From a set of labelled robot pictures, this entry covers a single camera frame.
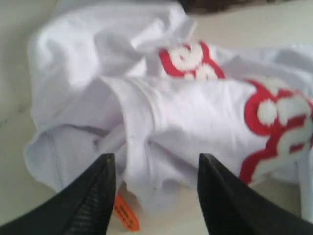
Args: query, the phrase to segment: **white floor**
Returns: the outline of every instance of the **white floor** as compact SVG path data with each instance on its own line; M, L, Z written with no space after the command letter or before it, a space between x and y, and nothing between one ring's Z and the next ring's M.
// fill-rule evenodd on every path
M35 129L29 115L30 86L25 45L42 25L56 0L0 0L0 224L41 204L54 192L26 171L22 149ZM278 46L313 42L313 1L298 0L216 16L195 17L193 40L225 47ZM257 190L278 205L299 214L297 186L268 181ZM138 212L143 235L207 234L197 196L183 189L174 211L156 216ZM109 235L125 234L119 221Z

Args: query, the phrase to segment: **wrinkled cloth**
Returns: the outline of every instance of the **wrinkled cloth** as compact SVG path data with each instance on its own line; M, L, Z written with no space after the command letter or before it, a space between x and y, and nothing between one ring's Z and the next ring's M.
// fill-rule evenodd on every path
M117 187L156 211L197 187L204 152L247 184L300 183L312 210L313 47L186 44L194 25L176 3L97 3L35 34L30 173L60 191L113 152Z

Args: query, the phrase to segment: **orange tag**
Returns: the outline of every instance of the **orange tag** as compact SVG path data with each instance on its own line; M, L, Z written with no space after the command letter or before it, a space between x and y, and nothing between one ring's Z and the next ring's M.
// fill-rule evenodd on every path
M136 215L121 195L118 194L115 197L113 208L115 215L119 218L125 228L132 232L140 231L140 225Z

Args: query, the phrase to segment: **white fabric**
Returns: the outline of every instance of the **white fabric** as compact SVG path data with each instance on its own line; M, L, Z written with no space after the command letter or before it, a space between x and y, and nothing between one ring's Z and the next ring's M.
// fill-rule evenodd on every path
M98 3L52 19L28 47L31 174L61 190L114 152L117 185L148 210L170 204L180 184L196 187L201 152L247 183L273 172L297 181L313 132L303 96L313 95L312 47L180 46L193 26L174 3ZM252 155L269 159L247 167Z

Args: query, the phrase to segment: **red and white lettering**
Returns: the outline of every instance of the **red and white lettering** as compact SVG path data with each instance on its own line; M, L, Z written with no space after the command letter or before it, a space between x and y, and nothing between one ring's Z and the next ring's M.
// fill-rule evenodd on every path
M209 47L204 42L162 50L159 56L170 76L188 80L225 78L221 68L210 58Z
M313 105L300 92L277 79L249 81L257 92L245 106L246 124L269 139L265 149L243 162L240 178L247 184L282 163L294 162L313 142Z

